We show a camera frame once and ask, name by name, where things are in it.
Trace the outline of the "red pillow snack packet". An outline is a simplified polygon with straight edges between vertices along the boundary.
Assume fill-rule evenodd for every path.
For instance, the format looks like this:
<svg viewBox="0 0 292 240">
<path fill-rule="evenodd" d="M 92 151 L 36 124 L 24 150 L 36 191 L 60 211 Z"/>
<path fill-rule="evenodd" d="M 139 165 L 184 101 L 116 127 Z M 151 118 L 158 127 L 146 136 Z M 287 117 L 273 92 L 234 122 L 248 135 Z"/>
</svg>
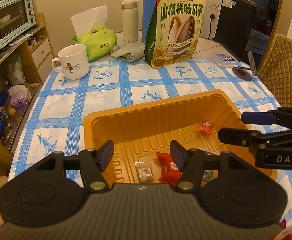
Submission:
<svg viewBox="0 0 292 240">
<path fill-rule="evenodd" d="M 182 172 L 178 169 L 169 153 L 156 152 L 156 156 L 161 165 L 161 177 L 158 180 L 174 188 L 181 178 Z"/>
</svg>

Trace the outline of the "mint toaster oven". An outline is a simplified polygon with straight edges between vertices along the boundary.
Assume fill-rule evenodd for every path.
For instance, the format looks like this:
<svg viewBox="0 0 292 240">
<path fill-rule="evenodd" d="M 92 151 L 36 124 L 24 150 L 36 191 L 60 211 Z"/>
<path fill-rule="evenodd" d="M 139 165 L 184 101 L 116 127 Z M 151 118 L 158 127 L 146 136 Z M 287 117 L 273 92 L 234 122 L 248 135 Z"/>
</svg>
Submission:
<svg viewBox="0 0 292 240">
<path fill-rule="evenodd" d="M 0 50 L 35 24 L 32 0 L 0 1 Z"/>
</svg>

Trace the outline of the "phone stand with round base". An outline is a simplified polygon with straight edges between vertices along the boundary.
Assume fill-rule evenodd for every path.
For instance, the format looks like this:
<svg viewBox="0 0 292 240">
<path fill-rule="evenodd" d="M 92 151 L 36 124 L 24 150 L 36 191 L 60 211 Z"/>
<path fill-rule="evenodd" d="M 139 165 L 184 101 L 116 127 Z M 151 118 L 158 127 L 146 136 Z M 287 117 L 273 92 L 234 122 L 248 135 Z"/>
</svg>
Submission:
<svg viewBox="0 0 292 240">
<path fill-rule="evenodd" d="M 253 58 L 252 51 L 249 51 L 247 53 L 247 56 L 249 59 L 250 66 L 249 67 L 243 67 L 243 66 L 233 67 L 232 71 L 240 79 L 245 80 L 245 81 L 251 81 L 252 76 L 257 76 L 257 68 L 256 68 L 256 63 Z"/>
</svg>

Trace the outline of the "grey mixed nuts packet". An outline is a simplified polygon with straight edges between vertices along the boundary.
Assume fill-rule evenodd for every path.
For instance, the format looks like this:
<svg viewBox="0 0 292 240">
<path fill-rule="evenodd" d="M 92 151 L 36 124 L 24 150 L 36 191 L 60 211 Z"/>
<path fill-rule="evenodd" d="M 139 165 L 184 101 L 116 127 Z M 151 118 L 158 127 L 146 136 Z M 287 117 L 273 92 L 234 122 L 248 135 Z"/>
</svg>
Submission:
<svg viewBox="0 0 292 240">
<path fill-rule="evenodd" d="M 207 155 L 207 156 L 219 155 L 218 152 L 213 152 L 213 151 L 209 151 L 209 150 L 205 150 L 205 149 L 201 149 L 201 148 L 195 149 L 194 152 L 196 155 L 200 155 L 200 157 L 202 156 L 201 152 L 204 152 L 205 155 Z M 202 171 L 202 178 L 201 178 L 200 187 L 204 187 L 208 182 L 217 178 L 218 170 L 204 170 L 203 169 L 203 162 L 201 160 L 196 161 L 196 166 L 199 168 L 200 171 Z"/>
</svg>

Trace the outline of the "orange plastic tray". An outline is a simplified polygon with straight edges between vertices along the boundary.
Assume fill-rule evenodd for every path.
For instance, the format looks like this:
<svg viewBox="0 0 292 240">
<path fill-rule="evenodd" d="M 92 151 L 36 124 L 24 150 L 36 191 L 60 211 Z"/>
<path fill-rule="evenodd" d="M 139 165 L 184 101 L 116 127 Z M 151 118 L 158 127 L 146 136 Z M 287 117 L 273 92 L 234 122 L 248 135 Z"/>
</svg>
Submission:
<svg viewBox="0 0 292 240">
<path fill-rule="evenodd" d="M 250 129 L 240 115 L 226 93 L 218 89 L 90 113 L 83 122 L 85 148 L 97 149 L 107 140 L 114 142 L 113 158 L 102 174 L 109 185 L 138 184 L 134 167 L 138 161 L 151 164 L 152 182 L 158 183 L 161 165 L 156 152 L 169 153 L 172 140 L 186 149 L 231 151 L 254 165 L 248 148 L 223 144 L 218 139 L 217 132 L 223 127 Z M 205 120 L 213 124 L 210 134 L 196 127 Z"/>
</svg>

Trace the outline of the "small red candy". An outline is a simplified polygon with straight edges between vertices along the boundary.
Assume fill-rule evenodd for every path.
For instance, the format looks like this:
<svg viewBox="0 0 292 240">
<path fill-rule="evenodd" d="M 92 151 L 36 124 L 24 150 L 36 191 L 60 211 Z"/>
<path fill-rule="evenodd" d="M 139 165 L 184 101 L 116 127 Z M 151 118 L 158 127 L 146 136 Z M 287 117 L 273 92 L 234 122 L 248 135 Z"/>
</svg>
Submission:
<svg viewBox="0 0 292 240">
<path fill-rule="evenodd" d="M 196 127 L 201 133 L 210 134 L 213 131 L 213 124 L 209 120 L 205 120 L 200 124 L 197 124 Z"/>
</svg>

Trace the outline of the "purple tissue box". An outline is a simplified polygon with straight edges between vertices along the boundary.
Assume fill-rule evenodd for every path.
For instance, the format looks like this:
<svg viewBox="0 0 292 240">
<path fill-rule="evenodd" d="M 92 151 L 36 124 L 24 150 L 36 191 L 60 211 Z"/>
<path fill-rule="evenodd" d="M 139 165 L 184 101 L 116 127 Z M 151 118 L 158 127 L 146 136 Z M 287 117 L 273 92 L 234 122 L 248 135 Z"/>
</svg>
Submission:
<svg viewBox="0 0 292 240">
<path fill-rule="evenodd" d="M 10 106 L 13 108 L 19 108 L 27 105 L 31 101 L 30 90 L 26 85 L 15 85 L 8 89 L 10 99 Z"/>
</svg>

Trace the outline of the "white insulated bottle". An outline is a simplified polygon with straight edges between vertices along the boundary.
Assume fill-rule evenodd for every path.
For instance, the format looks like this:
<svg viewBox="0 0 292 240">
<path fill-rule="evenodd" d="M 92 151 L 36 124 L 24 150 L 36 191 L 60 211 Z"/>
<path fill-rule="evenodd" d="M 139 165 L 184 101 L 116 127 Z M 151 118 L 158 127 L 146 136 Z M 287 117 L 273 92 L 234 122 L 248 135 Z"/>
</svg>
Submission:
<svg viewBox="0 0 292 240">
<path fill-rule="evenodd" d="M 138 40 L 138 3 L 138 0 L 123 0 L 121 2 L 124 41 Z"/>
</svg>

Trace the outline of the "sunflower seed bag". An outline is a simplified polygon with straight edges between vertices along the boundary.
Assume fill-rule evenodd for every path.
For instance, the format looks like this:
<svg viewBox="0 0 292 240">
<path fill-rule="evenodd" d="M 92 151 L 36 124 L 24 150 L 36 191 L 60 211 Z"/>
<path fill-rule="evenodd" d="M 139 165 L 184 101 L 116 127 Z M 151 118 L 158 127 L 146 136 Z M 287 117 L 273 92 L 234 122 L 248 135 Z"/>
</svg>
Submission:
<svg viewBox="0 0 292 240">
<path fill-rule="evenodd" d="M 153 68 L 193 58 L 206 0 L 156 0 L 145 41 L 145 62 Z"/>
</svg>

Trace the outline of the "blue checked tablecloth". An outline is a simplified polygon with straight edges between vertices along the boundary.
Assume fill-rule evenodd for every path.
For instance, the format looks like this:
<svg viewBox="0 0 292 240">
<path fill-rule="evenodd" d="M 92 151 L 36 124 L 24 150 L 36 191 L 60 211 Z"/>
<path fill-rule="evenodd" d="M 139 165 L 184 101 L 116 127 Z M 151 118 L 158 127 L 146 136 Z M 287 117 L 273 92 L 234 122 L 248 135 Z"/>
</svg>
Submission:
<svg viewBox="0 0 292 240">
<path fill-rule="evenodd" d="M 231 68 L 219 67 L 211 59 L 193 59 L 158 69 L 143 60 L 95 62 L 79 80 L 51 72 L 21 132 L 9 178 L 55 150 L 67 155 L 82 150 L 83 120 L 89 113 L 213 89 L 225 92 L 241 112 L 279 107 L 260 79 L 243 81 Z"/>
</svg>

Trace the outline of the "small clear nougat packet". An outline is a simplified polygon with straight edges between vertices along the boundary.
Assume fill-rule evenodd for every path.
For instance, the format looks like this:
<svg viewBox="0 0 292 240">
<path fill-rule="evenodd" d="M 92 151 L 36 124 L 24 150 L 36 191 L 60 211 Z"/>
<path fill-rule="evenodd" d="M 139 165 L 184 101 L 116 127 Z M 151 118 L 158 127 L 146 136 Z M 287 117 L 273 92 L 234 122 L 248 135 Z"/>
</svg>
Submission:
<svg viewBox="0 0 292 240">
<path fill-rule="evenodd" d="M 134 167 L 141 183 L 150 183 L 153 181 L 152 166 L 149 162 L 138 161 L 134 163 Z"/>
</svg>

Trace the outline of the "black white appliance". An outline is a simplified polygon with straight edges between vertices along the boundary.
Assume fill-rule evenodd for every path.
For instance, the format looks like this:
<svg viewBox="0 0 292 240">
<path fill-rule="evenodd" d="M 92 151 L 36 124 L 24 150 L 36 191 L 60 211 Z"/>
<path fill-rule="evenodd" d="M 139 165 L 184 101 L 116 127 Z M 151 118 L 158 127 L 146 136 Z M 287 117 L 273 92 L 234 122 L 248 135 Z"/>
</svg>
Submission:
<svg viewBox="0 0 292 240">
<path fill-rule="evenodd" d="M 200 37 L 227 47 L 243 57 L 257 6 L 249 0 L 206 0 Z"/>
</svg>

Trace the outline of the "wooden shelf cabinet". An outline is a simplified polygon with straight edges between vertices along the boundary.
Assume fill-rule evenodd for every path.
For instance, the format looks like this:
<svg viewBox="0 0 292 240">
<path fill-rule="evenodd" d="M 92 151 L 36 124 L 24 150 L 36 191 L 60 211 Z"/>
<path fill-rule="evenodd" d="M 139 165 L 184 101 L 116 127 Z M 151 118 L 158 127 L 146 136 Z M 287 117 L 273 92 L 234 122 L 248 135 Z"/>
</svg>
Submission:
<svg viewBox="0 0 292 240">
<path fill-rule="evenodd" d="M 0 140 L 10 151 L 15 150 L 36 95 L 51 72 L 54 54 L 44 14 L 37 14 L 35 19 L 34 27 L 0 53 Z M 15 85 L 26 85 L 30 90 L 29 104 L 10 106 L 8 89 Z"/>
</svg>

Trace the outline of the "green tissue pack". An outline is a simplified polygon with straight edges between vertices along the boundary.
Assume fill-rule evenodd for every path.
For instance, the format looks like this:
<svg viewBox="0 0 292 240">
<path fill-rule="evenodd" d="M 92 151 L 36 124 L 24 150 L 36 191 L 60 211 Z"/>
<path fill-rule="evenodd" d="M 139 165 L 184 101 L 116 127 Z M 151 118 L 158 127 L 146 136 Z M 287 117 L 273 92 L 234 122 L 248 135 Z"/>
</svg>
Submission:
<svg viewBox="0 0 292 240">
<path fill-rule="evenodd" d="M 89 62 L 109 54 L 112 46 L 117 44 L 116 32 L 105 27 L 107 18 L 106 5 L 70 17 L 76 34 L 73 41 L 86 47 Z"/>
</svg>

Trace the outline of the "small clear blue box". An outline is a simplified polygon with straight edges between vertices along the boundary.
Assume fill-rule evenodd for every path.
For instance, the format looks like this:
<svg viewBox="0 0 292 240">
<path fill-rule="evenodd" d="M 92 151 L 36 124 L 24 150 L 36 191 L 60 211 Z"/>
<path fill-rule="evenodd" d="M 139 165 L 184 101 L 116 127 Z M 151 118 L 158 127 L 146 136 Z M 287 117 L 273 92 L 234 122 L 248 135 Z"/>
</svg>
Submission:
<svg viewBox="0 0 292 240">
<path fill-rule="evenodd" d="M 236 59 L 229 54 L 215 54 L 214 62 L 219 67 L 233 68 L 235 66 Z"/>
</svg>

